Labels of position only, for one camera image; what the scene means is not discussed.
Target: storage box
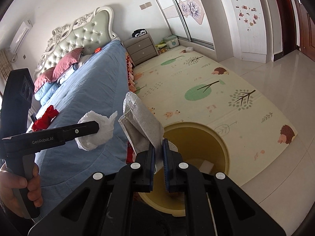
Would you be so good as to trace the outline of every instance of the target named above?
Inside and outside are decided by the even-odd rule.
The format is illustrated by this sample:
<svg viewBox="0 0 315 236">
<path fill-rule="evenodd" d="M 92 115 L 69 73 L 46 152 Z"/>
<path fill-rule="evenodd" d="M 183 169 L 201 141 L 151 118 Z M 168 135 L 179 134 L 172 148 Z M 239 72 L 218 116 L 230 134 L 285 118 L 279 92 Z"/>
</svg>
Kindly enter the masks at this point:
<svg viewBox="0 0 315 236">
<path fill-rule="evenodd" d="M 175 35 L 164 37 L 163 40 L 167 43 L 170 49 L 179 45 L 178 38 Z"/>
</svg>

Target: hedgehog print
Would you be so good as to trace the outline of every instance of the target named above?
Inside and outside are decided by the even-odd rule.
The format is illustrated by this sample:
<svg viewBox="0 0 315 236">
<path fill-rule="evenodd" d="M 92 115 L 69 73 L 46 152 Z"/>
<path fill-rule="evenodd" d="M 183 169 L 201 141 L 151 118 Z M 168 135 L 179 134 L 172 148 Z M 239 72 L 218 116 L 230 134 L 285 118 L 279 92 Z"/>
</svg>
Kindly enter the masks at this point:
<svg viewBox="0 0 315 236">
<path fill-rule="evenodd" d="M 280 130 L 280 137 L 279 137 L 278 143 L 289 144 L 292 142 L 294 137 L 295 137 L 295 134 L 294 134 L 293 130 L 291 129 L 291 127 L 288 125 L 284 125 L 284 126 L 282 126 L 282 128 Z"/>
<path fill-rule="evenodd" d="M 216 69 L 213 70 L 211 73 L 213 75 L 228 75 L 229 72 L 226 71 L 223 67 L 217 67 Z"/>
</svg>

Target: white tile floor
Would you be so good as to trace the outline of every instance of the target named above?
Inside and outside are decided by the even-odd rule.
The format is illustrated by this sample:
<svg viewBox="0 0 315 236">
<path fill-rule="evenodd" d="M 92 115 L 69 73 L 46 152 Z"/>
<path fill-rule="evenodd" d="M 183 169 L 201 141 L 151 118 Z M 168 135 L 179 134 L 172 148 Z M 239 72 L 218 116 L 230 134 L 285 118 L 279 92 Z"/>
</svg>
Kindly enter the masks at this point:
<svg viewBox="0 0 315 236">
<path fill-rule="evenodd" d="M 267 64 L 234 57 L 220 64 L 262 92 L 298 131 L 274 162 L 242 186 L 290 236 L 315 201 L 315 62 L 294 51 Z"/>
</svg>

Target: toys on floor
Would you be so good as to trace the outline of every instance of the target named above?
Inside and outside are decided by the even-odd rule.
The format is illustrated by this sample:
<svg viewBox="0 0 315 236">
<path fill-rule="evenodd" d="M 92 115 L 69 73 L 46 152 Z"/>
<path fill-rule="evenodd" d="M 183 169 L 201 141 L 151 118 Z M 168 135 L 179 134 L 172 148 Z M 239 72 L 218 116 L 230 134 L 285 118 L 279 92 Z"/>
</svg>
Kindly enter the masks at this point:
<svg viewBox="0 0 315 236">
<path fill-rule="evenodd" d="M 155 48 L 157 49 L 159 55 L 164 52 L 167 52 L 170 49 L 168 45 L 165 43 L 165 41 L 161 41 L 159 44 L 156 44 Z"/>
</svg>

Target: red cloth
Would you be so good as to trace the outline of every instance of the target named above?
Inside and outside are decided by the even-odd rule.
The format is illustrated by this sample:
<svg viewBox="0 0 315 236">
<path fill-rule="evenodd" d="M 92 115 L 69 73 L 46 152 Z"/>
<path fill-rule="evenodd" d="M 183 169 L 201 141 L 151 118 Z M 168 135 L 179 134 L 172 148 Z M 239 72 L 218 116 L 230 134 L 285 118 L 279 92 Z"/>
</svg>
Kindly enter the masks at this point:
<svg viewBox="0 0 315 236">
<path fill-rule="evenodd" d="M 44 112 L 43 116 L 36 120 L 32 126 L 33 131 L 45 130 L 51 124 L 51 120 L 55 118 L 59 112 L 54 109 L 53 105 L 50 105 Z"/>
<path fill-rule="evenodd" d="M 126 164 L 132 163 L 132 153 L 133 153 L 133 148 L 131 146 L 131 144 L 128 141 L 128 147 L 127 147 L 127 160 L 126 160 Z"/>
</svg>

